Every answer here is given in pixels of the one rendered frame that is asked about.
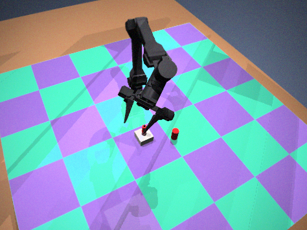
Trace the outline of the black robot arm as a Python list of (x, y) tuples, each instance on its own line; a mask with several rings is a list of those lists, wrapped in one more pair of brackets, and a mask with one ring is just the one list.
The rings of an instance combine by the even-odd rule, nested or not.
[[(164, 47), (157, 43), (147, 17), (136, 17), (125, 22), (125, 29), (131, 38), (132, 69), (127, 78), (133, 94), (140, 96), (146, 85), (148, 77), (142, 69), (142, 59), (147, 68), (154, 67), (149, 78), (165, 87), (166, 83), (177, 74), (177, 65), (165, 51)], [(144, 52), (142, 55), (142, 46)]]

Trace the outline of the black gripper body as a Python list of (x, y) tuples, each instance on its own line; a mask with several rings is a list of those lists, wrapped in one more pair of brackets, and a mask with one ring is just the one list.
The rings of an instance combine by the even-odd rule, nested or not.
[(134, 100), (142, 104), (143, 106), (146, 106), (147, 108), (155, 111), (155, 114), (158, 113), (162, 115), (163, 117), (165, 117), (164, 120), (172, 121), (175, 115), (174, 111), (166, 107), (160, 108), (156, 106), (157, 101), (159, 100), (159, 97), (161, 96), (163, 89), (164, 87), (161, 84), (149, 80), (147, 81), (140, 96), (133, 94), (134, 90), (128, 88), (127, 86), (121, 87), (118, 96), (122, 98), (127, 97), (131, 100)]

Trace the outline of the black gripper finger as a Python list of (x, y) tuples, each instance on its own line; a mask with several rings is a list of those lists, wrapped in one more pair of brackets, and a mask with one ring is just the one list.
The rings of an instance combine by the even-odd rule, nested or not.
[(153, 115), (143, 133), (146, 133), (158, 120), (163, 120), (163, 119), (165, 119), (165, 117), (163, 117), (158, 113)]
[(126, 112), (125, 112), (125, 117), (124, 117), (124, 124), (125, 124), (130, 114), (134, 101), (127, 97), (125, 97), (123, 101), (126, 103)]

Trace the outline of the white square block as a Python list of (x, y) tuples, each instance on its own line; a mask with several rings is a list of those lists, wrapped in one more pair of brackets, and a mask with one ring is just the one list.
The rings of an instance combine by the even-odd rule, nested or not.
[(140, 146), (150, 143), (154, 140), (154, 136), (152, 135), (150, 130), (146, 132), (146, 135), (142, 135), (142, 128), (134, 131), (134, 136)]

